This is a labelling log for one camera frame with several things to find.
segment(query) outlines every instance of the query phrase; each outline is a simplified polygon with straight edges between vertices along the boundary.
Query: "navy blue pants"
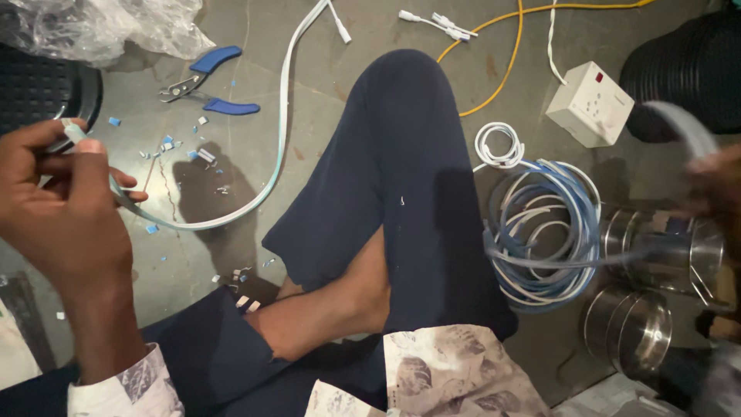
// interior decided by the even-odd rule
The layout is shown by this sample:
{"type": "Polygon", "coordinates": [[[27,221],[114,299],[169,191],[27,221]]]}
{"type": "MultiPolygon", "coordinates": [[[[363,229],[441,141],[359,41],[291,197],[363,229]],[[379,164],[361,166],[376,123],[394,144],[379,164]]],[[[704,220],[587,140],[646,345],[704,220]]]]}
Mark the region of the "navy blue pants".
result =
{"type": "MultiPolygon", "coordinates": [[[[307,185],[262,244],[311,291],[342,275],[381,225],[391,283],[384,333],[476,324],[500,340],[514,334],[516,316],[483,252],[453,92],[440,66],[415,50],[387,53],[358,78],[307,185]]],[[[385,410],[381,335],[272,360],[234,302],[221,288],[143,330],[162,348],[189,416],[303,416],[316,379],[385,410]]],[[[11,390],[33,391],[44,377],[11,390]]],[[[0,410],[2,402],[0,393],[0,410]]]]}

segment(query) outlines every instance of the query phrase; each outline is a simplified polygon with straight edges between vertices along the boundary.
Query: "power outlet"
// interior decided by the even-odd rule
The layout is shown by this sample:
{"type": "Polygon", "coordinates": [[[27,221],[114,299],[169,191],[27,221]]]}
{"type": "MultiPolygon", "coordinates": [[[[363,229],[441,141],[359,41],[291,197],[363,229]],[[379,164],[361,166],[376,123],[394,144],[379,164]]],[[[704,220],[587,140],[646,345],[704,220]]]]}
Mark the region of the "power outlet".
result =
{"type": "Polygon", "coordinates": [[[635,102],[597,64],[569,70],[545,111],[587,148],[614,145],[635,102]]]}

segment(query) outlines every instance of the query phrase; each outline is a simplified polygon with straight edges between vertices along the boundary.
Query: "hand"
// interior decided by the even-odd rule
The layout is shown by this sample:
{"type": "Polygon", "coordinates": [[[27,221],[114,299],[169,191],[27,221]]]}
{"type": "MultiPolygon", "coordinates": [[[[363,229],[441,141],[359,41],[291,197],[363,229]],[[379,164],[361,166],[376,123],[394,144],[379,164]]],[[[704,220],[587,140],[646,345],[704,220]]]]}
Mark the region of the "hand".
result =
{"type": "MultiPolygon", "coordinates": [[[[40,150],[63,137],[58,120],[0,137],[0,237],[59,293],[75,333],[83,382],[92,383],[146,354],[133,314],[131,241],[108,174],[124,187],[136,180],[111,170],[105,148],[94,139],[81,141],[72,155],[37,160],[40,150]],[[39,188],[43,174],[53,178],[39,188]]],[[[130,196],[147,198],[142,192],[130,196]]]]}
{"type": "Polygon", "coordinates": [[[688,164],[694,213],[712,218],[725,235],[732,260],[741,263],[741,144],[688,164]]]}

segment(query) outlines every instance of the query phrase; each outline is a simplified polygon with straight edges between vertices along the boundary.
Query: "clear plastic bag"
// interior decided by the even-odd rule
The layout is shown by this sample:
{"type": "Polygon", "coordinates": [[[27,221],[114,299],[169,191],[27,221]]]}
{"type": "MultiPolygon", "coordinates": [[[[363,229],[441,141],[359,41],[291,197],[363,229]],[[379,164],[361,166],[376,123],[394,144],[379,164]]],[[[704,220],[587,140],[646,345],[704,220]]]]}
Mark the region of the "clear plastic bag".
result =
{"type": "Polygon", "coordinates": [[[124,41],[195,59],[215,46],[193,23],[202,0],[0,0],[0,42],[103,67],[124,41]]]}

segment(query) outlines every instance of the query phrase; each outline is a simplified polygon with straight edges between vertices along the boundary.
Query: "stone floor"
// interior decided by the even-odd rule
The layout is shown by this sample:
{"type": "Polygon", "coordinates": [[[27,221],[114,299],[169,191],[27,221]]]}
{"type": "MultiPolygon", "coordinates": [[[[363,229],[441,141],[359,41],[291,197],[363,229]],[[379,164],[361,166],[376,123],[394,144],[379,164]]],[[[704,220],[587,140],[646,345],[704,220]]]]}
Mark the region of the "stone floor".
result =
{"type": "MultiPolygon", "coordinates": [[[[525,3],[534,7],[550,2],[525,3]]],[[[148,211],[179,222],[209,220],[243,206],[263,188],[278,151],[283,57],[293,31],[314,5],[315,0],[205,0],[196,23],[217,45],[239,45],[244,53],[224,63],[200,90],[234,102],[258,103],[262,111],[249,116],[209,113],[210,122],[199,126],[197,134],[192,128],[203,114],[200,106],[187,100],[167,104],[156,96],[160,87],[182,79],[189,62],[132,46],[115,67],[103,73],[104,101],[92,136],[108,147],[111,165],[139,179],[139,188],[150,194],[144,204],[148,211]],[[121,126],[108,125],[109,116],[119,118],[121,126]],[[183,147],[154,161],[139,157],[139,151],[154,153],[166,134],[183,141],[183,147]],[[223,174],[214,168],[204,171],[202,165],[188,161],[185,152],[198,147],[217,156],[223,174]],[[223,185],[230,186],[229,194],[216,192],[223,185]]],[[[618,79],[622,63],[635,47],[698,16],[706,5],[707,0],[659,0],[640,10],[560,10],[554,61],[565,73],[592,60],[618,79]]],[[[343,44],[327,10],[298,43],[285,164],[277,186],[259,209],[224,228],[197,233],[161,228],[148,234],[144,230],[147,221],[123,213],[134,245],[134,292],[142,326],[197,301],[216,288],[211,282],[214,274],[228,279],[233,269],[252,267],[240,291],[266,300],[274,294],[285,268],[280,259],[263,266],[274,255],[261,247],[260,240],[309,178],[358,75],[390,50],[416,48],[437,57],[451,43],[427,25],[399,20],[399,8],[421,16],[438,12],[471,28],[515,10],[516,2],[336,0],[335,7],[353,41],[343,44]]],[[[479,163],[472,147],[478,129],[486,122],[503,121],[517,130],[528,158],[561,160],[580,167],[592,176],[605,202],[677,199],[685,159],[679,144],[648,145],[624,131],[616,145],[590,150],[545,117],[558,88],[545,52],[548,25],[547,12],[524,18],[522,42],[507,85],[489,106],[462,119],[472,164],[479,163]]],[[[460,45],[443,60],[459,110],[483,102],[496,89],[509,61],[516,26],[516,19],[508,19],[488,27],[478,39],[460,45]]],[[[481,201],[498,175],[488,168],[476,174],[481,201]]],[[[56,320],[59,299],[17,254],[0,249],[0,273],[19,269],[31,276],[56,360],[63,364],[71,358],[73,347],[67,323],[56,320]]],[[[588,356],[579,339],[583,302],[575,301],[547,315],[523,316],[519,333],[506,344],[551,405],[610,373],[588,356]]]]}

